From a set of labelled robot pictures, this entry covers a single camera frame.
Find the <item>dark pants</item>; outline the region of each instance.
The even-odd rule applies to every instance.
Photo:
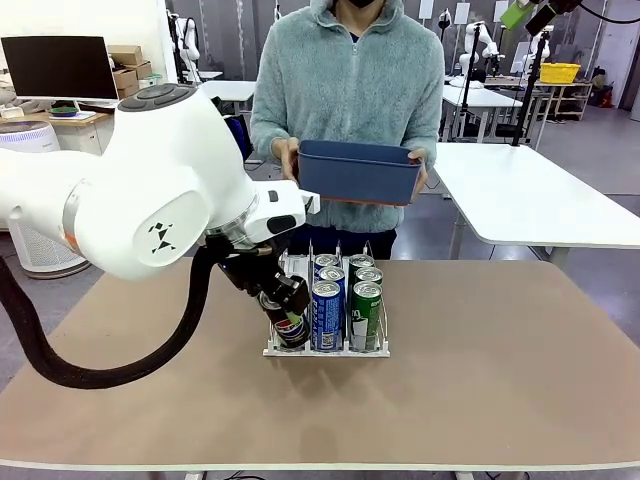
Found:
[[[313,227],[303,225],[293,234],[289,253],[291,255],[306,255],[309,253],[309,242],[313,243],[313,253],[335,253],[336,245],[340,241],[340,248],[344,256],[362,253],[367,243],[371,245],[371,254],[376,260],[389,260],[391,248],[397,237],[395,230],[380,233],[353,233],[335,228]]]

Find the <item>computer monitor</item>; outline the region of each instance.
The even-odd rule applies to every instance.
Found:
[[[18,98],[118,99],[103,37],[4,37],[1,41]]]

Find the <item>table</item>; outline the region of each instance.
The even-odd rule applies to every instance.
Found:
[[[441,143],[435,169],[458,207],[451,259],[466,224],[560,266],[571,247],[640,248],[640,218],[529,147]]]
[[[248,102],[256,91],[256,82],[236,82],[230,80],[211,80],[199,87],[209,98],[220,97],[225,102],[233,102],[235,114],[240,111],[240,103]]]
[[[451,85],[444,86],[442,95],[445,110],[443,138],[447,139],[447,141],[452,141],[453,138],[457,137],[457,132],[460,130],[459,111],[462,107],[463,97],[464,88],[452,87]],[[482,143],[484,140],[489,113],[493,114],[491,126],[491,135],[493,136],[495,135],[501,109],[504,108],[507,111],[513,111],[522,107],[522,102],[509,98],[505,95],[500,95],[499,93],[491,90],[487,90],[486,88],[469,89],[467,104],[469,105],[469,111],[480,117],[480,128],[478,130],[477,143]]]
[[[0,464],[459,472],[640,464],[640,351],[555,266],[380,267],[391,358],[263,357],[266,317],[216,268],[194,338],[149,377],[76,391],[25,366],[0,394]],[[51,335],[54,348],[94,368],[140,358],[175,328],[188,278],[189,260],[140,283],[104,276]]]
[[[113,135],[113,115],[106,113],[96,113],[84,120],[53,119],[47,112],[6,120],[0,119],[0,123],[26,121],[49,122],[56,131],[62,150],[77,150],[102,155]]]

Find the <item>white table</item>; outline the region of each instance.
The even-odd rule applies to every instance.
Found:
[[[571,247],[640,248],[640,218],[529,147],[440,143],[435,169],[458,207],[451,259],[466,224],[559,266]]]
[[[454,137],[458,136],[458,131],[461,128],[460,108],[462,107],[463,97],[464,88],[452,87],[451,85],[444,86],[442,94],[445,110],[443,138],[446,139],[446,141],[451,141]],[[489,113],[494,114],[491,126],[491,135],[495,135],[500,110],[504,108],[509,112],[522,107],[522,102],[505,95],[500,95],[499,93],[491,90],[487,90],[486,88],[469,89],[467,104],[469,111],[480,117],[480,129],[478,131],[477,143],[482,143],[484,140],[484,132],[487,127]]]
[[[233,102],[236,115],[240,111],[240,103],[248,102],[256,91],[256,82],[238,82],[231,80],[211,80],[199,87],[211,99],[220,97],[225,102]]]

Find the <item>can lid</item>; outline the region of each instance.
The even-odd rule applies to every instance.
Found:
[[[322,280],[332,280],[336,282],[344,278],[344,271],[340,267],[324,267],[318,275]]]
[[[356,272],[356,277],[361,281],[376,282],[381,280],[382,270],[376,267],[364,267]]]
[[[330,280],[320,280],[313,284],[313,293],[319,297],[333,297],[340,293],[340,286]]]
[[[258,301],[260,302],[260,305],[262,305],[262,308],[266,310],[280,310],[282,308],[279,303],[271,300],[264,292],[260,292]]]
[[[320,255],[316,255],[315,263],[317,265],[325,265],[325,266],[337,265],[338,257],[330,253],[322,253]]]
[[[358,282],[353,291],[362,298],[377,298],[382,295],[382,287],[373,282]]]
[[[349,263],[355,267],[373,267],[375,262],[373,261],[373,257],[369,255],[365,255],[363,253],[359,255],[353,255],[349,258]]]

